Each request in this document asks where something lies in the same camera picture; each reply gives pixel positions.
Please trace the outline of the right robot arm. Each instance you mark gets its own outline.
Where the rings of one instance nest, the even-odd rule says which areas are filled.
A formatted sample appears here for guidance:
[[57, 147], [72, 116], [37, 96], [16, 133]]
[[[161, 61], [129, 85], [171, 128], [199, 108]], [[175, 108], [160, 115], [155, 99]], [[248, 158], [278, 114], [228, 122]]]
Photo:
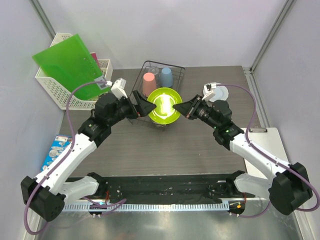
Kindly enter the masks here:
[[233, 198], [250, 193], [268, 199], [283, 215], [303, 211], [301, 207], [319, 194], [310, 184], [306, 168], [299, 162], [290, 164], [277, 158], [249, 138], [249, 130], [242, 130], [232, 121], [232, 111], [226, 100], [207, 104], [205, 96], [196, 95], [189, 101], [181, 100], [166, 104], [141, 95], [137, 90], [132, 94], [138, 104], [138, 113], [146, 116], [157, 107], [173, 109], [189, 120], [199, 119], [213, 128], [216, 142], [227, 150], [241, 156], [257, 168], [263, 178], [241, 172], [226, 184], [226, 193]]

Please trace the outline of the pink plastic cup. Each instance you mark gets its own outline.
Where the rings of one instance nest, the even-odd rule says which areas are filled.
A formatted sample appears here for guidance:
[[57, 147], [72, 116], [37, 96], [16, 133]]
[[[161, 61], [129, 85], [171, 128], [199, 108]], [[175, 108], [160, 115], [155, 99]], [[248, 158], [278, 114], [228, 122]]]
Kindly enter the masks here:
[[143, 75], [142, 93], [148, 97], [157, 88], [155, 75], [147, 72]]

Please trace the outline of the lime green plate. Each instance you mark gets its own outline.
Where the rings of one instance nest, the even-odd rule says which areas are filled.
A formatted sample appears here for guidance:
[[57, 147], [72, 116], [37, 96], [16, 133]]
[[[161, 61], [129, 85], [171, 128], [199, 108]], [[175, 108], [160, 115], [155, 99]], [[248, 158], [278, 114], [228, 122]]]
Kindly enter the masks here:
[[180, 94], [172, 88], [160, 87], [155, 89], [147, 101], [156, 105], [156, 108], [148, 114], [150, 119], [159, 125], [170, 125], [179, 119], [181, 114], [173, 108], [173, 105], [183, 102]]

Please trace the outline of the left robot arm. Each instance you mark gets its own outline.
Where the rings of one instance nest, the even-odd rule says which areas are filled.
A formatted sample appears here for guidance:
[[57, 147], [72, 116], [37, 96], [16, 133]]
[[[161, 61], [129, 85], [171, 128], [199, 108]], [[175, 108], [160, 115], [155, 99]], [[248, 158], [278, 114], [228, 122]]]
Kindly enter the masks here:
[[112, 93], [99, 97], [90, 117], [72, 136], [71, 143], [60, 156], [36, 177], [26, 176], [21, 182], [26, 209], [32, 209], [47, 222], [53, 221], [64, 206], [86, 196], [100, 200], [107, 192], [106, 180], [95, 172], [72, 183], [66, 183], [77, 166], [112, 133], [112, 126], [123, 119], [145, 117], [156, 108], [137, 91], [136, 104], [128, 97]]

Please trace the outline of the white scalloped plate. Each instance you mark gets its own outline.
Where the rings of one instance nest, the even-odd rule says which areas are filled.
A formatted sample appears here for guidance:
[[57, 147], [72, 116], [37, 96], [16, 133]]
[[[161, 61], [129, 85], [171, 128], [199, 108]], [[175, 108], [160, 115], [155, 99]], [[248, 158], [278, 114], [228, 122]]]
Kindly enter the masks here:
[[217, 88], [215, 89], [215, 96], [213, 98], [211, 98], [208, 102], [213, 103], [217, 100], [226, 101], [229, 97], [228, 89], [218, 82], [210, 82], [210, 83], [216, 83]]

